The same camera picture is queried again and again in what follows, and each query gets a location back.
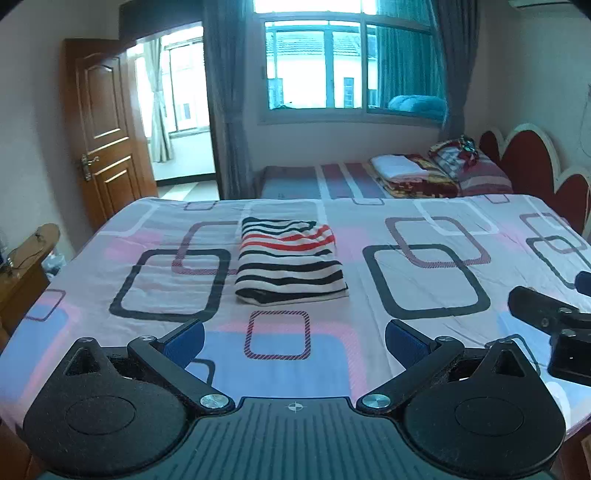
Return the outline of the striped knit sweater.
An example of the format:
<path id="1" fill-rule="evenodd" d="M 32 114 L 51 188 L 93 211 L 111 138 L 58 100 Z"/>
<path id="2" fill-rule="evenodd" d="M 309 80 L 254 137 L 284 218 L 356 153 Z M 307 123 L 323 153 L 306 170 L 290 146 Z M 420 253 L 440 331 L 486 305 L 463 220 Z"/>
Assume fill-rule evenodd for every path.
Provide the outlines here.
<path id="1" fill-rule="evenodd" d="M 235 294 L 274 306 L 325 301 L 349 293 L 331 227 L 312 220 L 242 220 Z"/>

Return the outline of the colourful clothes on pillow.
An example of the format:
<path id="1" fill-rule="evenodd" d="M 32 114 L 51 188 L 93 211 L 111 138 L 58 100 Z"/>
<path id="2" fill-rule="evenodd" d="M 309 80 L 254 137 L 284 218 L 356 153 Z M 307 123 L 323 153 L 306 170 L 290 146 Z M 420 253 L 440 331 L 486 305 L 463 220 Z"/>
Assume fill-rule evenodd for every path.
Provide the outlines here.
<path id="1" fill-rule="evenodd" d="M 428 157 L 451 179 L 457 181 L 464 172 L 478 163 L 480 153 L 475 141 L 462 135 L 460 138 L 432 146 L 428 151 Z"/>

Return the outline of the wooden side table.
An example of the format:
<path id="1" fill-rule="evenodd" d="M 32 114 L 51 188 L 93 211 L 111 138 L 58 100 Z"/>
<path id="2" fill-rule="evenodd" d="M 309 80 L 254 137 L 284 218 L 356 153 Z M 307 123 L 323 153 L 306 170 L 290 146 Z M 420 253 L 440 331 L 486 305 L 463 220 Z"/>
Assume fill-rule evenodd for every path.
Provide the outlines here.
<path id="1" fill-rule="evenodd" d="M 42 262 L 56 247 L 60 230 L 47 223 L 37 228 L 9 255 L 1 268 L 1 350 L 4 350 L 29 309 L 48 287 Z"/>

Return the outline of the striped maroon pillow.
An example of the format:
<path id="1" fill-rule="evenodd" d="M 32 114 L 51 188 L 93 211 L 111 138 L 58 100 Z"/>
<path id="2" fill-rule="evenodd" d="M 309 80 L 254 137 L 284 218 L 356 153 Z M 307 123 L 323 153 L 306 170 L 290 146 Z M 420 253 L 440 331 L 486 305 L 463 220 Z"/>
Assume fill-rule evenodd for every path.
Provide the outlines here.
<path id="1" fill-rule="evenodd" d="M 461 195 L 512 194 L 511 180 L 484 152 L 478 149 L 478 159 L 462 166 L 457 174 Z"/>

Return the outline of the red white headboard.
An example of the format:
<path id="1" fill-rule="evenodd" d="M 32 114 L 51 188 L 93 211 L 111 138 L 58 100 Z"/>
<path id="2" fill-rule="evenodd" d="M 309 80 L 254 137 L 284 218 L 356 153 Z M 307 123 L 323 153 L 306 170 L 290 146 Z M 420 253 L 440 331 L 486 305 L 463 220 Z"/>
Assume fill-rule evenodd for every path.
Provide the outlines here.
<path id="1" fill-rule="evenodd" d="M 590 237 L 590 170 L 564 169 L 540 127 L 521 124 L 507 136 L 491 128 L 481 135 L 479 147 L 509 177 L 516 194 L 543 200 L 583 238 Z"/>

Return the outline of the patterned pink bed sheet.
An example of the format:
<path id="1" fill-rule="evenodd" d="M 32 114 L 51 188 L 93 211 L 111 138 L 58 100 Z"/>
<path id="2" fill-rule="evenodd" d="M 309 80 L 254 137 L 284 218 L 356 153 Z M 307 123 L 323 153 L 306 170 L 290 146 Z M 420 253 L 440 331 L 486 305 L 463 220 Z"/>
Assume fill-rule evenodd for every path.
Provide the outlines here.
<path id="1" fill-rule="evenodd" d="M 236 295 L 242 222 L 328 225 L 348 293 L 259 306 Z M 1 356 L 1 417 L 24 416 L 71 345 L 107 347 L 204 322 L 188 371 L 232 399 L 358 399 L 398 375 L 385 329 L 401 319 L 469 347 L 517 335 L 545 368 L 548 337 L 507 306 L 517 286 L 588 311 L 574 280 L 590 246 L 543 201 L 142 199 L 108 221 L 25 314 Z"/>

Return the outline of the folded red yellow blanket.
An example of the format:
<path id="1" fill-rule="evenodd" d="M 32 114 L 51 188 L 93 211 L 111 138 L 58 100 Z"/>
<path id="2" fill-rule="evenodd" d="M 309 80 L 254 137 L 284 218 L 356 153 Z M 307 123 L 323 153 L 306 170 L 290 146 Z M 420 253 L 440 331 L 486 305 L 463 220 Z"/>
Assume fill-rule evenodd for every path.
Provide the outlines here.
<path id="1" fill-rule="evenodd" d="M 460 193 L 448 174 L 421 155 L 376 156 L 370 166 L 394 198 L 456 198 Z"/>

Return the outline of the striped far bed mattress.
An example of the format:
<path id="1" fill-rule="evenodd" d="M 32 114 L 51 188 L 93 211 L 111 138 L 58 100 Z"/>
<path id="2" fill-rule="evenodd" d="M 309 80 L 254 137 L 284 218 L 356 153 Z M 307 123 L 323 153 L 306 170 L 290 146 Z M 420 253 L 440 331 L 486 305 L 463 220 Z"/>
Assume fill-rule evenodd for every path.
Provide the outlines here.
<path id="1" fill-rule="evenodd" d="M 308 167 L 269 166 L 263 170 L 259 198 L 273 200 L 391 199 L 369 162 Z"/>

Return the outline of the white sheer balcony curtain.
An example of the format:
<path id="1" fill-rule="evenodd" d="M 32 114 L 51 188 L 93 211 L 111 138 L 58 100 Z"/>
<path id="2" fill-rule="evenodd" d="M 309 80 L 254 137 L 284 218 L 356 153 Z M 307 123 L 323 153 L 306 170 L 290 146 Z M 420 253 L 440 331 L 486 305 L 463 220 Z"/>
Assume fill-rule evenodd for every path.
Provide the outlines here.
<path id="1" fill-rule="evenodd" d="M 161 39 L 144 43 L 145 68 L 152 94 L 150 158 L 153 163 L 166 163 L 173 158 L 172 146 L 165 122 L 165 101 L 161 69 Z"/>

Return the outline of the teal cushion on sill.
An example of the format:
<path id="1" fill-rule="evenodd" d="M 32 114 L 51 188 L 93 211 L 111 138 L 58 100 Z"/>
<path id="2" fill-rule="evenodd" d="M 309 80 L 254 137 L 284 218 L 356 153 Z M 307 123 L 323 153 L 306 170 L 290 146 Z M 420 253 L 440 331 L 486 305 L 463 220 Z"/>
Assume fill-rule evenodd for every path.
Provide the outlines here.
<path id="1" fill-rule="evenodd" d="M 447 112 L 446 101 L 431 95 L 398 95 L 390 100 L 388 109 L 442 122 Z"/>

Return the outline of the brown wooden door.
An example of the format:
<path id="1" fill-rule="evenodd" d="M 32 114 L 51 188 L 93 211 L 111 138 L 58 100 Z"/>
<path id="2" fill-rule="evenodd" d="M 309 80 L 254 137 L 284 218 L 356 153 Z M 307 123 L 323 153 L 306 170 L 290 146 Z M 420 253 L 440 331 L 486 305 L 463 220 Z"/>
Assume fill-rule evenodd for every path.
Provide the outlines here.
<path id="1" fill-rule="evenodd" d="M 85 213 L 94 231 L 157 194 L 133 59 L 122 42 L 63 41 L 62 105 Z"/>

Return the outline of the teal curtain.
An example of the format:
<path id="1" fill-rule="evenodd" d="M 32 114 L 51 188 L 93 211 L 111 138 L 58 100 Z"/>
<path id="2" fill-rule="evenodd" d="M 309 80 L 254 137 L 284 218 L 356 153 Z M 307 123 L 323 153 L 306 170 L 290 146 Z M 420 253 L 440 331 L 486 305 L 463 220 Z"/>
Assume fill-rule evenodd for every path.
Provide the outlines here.
<path id="1" fill-rule="evenodd" d="M 400 95 L 446 99 L 442 55 L 435 35 L 430 1 L 379 1 L 377 13 L 426 26 L 413 31 L 377 26 L 377 106 L 390 107 Z"/>

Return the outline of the grey curtain right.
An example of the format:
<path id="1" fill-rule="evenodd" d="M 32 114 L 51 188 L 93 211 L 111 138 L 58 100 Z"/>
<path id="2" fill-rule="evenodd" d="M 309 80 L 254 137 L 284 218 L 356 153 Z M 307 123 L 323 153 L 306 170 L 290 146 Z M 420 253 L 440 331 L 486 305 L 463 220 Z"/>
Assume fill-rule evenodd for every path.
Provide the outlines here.
<path id="1" fill-rule="evenodd" d="M 474 0 L 432 2 L 445 70 L 447 111 L 441 139 L 465 132 L 465 106 L 479 46 L 480 8 Z"/>

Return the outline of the grey curtain left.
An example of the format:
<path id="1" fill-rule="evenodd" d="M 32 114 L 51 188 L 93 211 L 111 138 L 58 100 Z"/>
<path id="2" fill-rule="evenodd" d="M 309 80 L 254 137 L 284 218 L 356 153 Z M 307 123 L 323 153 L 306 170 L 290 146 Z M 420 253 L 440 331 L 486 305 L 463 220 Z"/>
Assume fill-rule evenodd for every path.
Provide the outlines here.
<path id="1" fill-rule="evenodd" d="M 245 107 L 245 1 L 204 2 L 205 68 L 211 81 L 214 137 L 226 199 L 256 196 L 243 107 Z"/>

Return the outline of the window with grey frame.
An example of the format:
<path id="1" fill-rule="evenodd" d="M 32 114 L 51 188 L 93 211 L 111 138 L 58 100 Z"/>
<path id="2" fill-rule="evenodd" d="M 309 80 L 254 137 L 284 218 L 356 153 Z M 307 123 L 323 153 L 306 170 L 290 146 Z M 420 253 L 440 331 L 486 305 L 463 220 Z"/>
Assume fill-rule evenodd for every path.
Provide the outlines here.
<path id="1" fill-rule="evenodd" d="M 256 1 L 263 32 L 264 110 L 296 119 L 413 116 L 377 106 L 377 26 L 428 28 L 377 13 L 378 1 Z"/>

